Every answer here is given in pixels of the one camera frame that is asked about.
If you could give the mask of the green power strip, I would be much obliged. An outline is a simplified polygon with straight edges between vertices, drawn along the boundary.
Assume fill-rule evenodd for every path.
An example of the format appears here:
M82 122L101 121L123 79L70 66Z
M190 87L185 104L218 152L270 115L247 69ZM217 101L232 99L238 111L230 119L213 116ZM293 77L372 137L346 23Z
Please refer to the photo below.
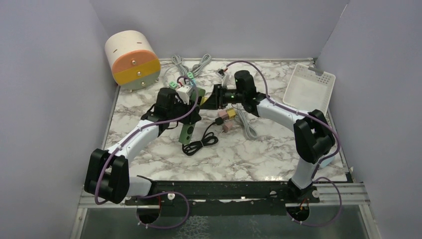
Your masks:
M201 98L205 95L205 90L197 87L194 89L190 100L194 100L200 106ZM189 144L192 139L192 134L195 128L195 124L182 124L182 129L179 136L179 142L183 145Z

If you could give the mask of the pink plug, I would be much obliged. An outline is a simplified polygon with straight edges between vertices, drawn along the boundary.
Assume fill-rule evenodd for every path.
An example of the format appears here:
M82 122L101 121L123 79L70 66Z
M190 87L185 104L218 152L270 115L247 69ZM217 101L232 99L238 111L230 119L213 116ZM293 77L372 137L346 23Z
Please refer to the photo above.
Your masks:
M229 132L233 127L233 122L232 121L226 121L223 125L222 125L222 130L224 133Z
M228 115L227 111L225 111L225 110L220 110L220 111L218 111L218 112L217 112L217 116L218 116L219 118L222 118L223 120L227 120L227 119L229 119L229 115Z

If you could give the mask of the yellow plug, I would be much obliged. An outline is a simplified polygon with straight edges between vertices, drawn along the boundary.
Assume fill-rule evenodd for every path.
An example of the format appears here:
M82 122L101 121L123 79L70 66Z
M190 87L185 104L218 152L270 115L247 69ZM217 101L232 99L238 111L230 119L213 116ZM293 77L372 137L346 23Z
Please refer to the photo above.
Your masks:
M233 119L236 116L236 110L234 108L230 108L226 110L229 119Z
M200 106L202 106L207 100L208 100L208 97L202 97L201 102L200 102Z

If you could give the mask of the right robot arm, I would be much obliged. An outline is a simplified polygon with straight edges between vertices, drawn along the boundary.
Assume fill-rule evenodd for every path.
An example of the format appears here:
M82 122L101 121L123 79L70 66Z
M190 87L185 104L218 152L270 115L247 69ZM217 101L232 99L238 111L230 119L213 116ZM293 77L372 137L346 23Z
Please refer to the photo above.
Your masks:
M219 110L228 104L242 104L246 112L271 120L292 131L300 159L293 177L289 180L287 196L292 202L300 202L307 196L306 188L313 183L319 161L335 144L333 132L324 113L320 110L305 113L273 101L257 91L254 78L247 70L237 71L234 79L234 89L215 84L201 109Z

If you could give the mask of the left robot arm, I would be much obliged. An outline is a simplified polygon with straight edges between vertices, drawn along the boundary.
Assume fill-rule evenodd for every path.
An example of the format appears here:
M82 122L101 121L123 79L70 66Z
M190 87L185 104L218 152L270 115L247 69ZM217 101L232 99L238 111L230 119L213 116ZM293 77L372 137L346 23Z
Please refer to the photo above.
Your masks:
M153 181L144 176L130 176L129 164L170 123L194 124L201 120L201 99L205 90L183 86L176 90L161 88L155 104L141 117L135 128L118 143L107 149L95 149L86 173L84 191L94 196L97 205L121 203L126 197L137 196L144 204L156 200Z

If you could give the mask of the black power strip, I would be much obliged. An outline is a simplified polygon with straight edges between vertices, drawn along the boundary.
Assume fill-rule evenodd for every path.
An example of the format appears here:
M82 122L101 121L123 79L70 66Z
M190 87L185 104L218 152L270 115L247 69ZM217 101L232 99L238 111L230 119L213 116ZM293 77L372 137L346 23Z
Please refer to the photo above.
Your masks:
M192 72L188 72L184 79L185 85L196 85L195 77Z

